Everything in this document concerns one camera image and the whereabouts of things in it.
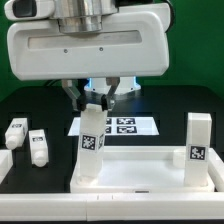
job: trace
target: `white platform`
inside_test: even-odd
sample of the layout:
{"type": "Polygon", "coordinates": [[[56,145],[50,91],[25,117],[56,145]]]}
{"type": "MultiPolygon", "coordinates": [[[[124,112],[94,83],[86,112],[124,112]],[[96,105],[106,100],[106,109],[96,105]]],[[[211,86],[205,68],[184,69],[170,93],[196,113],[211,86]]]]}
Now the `white platform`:
{"type": "MultiPolygon", "coordinates": [[[[171,155],[177,147],[147,148],[164,150],[171,155]]],[[[139,160],[134,153],[130,156],[139,160]]],[[[124,159],[122,153],[114,157],[118,158],[124,159]]],[[[157,160],[165,158],[168,157],[154,157],[157,160]]],[[[210,149],[209,174],[220,191],[224,190],[223,172],[223,162],[210,149]]],[[[222,192],[0,195],[0,221],[214,220],[224,219],[223,211],[222,192]]]]}
{"type": "Polygon", "coordinates": [[[207,186],[185,187],[184,169],[176,168],[173,165],[173,151],[173,148],[168,147],[105,146],[103,168],[99,174],[98,183],[91,186],[77,184],[79,172],[76,167],[70,184],[71,192],[168,193],[214,191],[215,187],[209,175],[207,186]]]}

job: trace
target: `printed marker sheet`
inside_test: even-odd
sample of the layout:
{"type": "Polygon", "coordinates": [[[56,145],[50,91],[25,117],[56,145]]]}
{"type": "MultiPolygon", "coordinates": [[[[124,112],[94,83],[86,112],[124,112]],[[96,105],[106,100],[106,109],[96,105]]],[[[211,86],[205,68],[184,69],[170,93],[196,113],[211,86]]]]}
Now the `printed marker sheet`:
{"type": "MultiPolygon", "coordinates": [[[[80,118],[74,118],[68,136],[78,136],[80,118]]],[[[108,117],[106,135],[159,135],[153,117],[108,117]]]]}

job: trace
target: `small white block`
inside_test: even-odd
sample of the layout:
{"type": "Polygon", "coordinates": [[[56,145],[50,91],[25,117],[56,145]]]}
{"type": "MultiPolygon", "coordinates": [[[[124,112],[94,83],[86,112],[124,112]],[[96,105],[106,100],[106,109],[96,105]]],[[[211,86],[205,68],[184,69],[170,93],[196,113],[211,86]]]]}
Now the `small white block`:
{"type": "Polygon", "coordinates": [[[0,150],[0,183],[3,181],[13,165],[12,151],[0,150]]]}
{"type": "Polygon", "coordinates": [[[175,149],[173,151],[173,165],[176,168],[184,169],[186,159],[186,150],[175,149]]]}
{"type": "Polygon", "coordinates": [[[27,118],[13,119],[5,133],[6,147],[13,150],[23,145],[28,131],[27,118]]]}
{"type": "Polygon", "coordinates": [[[210,146],[211,126],[210,114],[188,114],[184,180],[186,186],[207,186],[208,184],[208,149],[210,146]]]}
{"type": "Polygon", "coordinates": [[[81,113],[78,165],[80,176],[97,178],[102,168],[107,111],[88,104],[81,113]]]}
{"type": "Polygon", "coordinates": [[[32,164],[43,167],[49,162],[44,130],[29,131],[32,164]]]}

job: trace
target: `black table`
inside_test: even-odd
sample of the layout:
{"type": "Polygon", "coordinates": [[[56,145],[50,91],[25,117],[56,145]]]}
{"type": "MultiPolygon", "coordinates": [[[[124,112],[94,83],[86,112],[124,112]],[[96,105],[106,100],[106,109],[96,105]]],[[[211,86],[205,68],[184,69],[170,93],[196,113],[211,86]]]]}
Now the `black table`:
{"type": "MultiPolygon", "coordinates": [[[[106,145],[183,146],[188,112],[211,114],[211,147],[222,155],[224,101],[208,88],[198,86],[145,87],[140,97],[118,101],[110,116],[153,116],[160,135],[108,136],[106,145]]],[[[60,87],[26,87],[3,100],[0,103],[0,149],[5,148],[4,134],[12,119],[27,117],[29,130],[45,130],[49,164],[44,168],[31,165],[26,137],[23,147],[13,151],[14,165],[0,185],[0,193],[69,193],[78,137],[67,134],[74,116],[79,115],[60,87]]]]}

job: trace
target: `metal cylinder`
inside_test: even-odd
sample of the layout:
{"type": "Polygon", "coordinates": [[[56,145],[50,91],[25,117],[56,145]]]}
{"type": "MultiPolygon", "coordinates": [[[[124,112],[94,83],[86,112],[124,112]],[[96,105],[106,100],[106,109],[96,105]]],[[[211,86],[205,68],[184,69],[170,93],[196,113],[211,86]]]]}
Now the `metal cylinder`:
{"type": "Polygon", "coordinates": [[[117,12],[115,0],[54,0],[54,19],[62,33],[93,32],[102,29],[101,17],[117,12]]]}

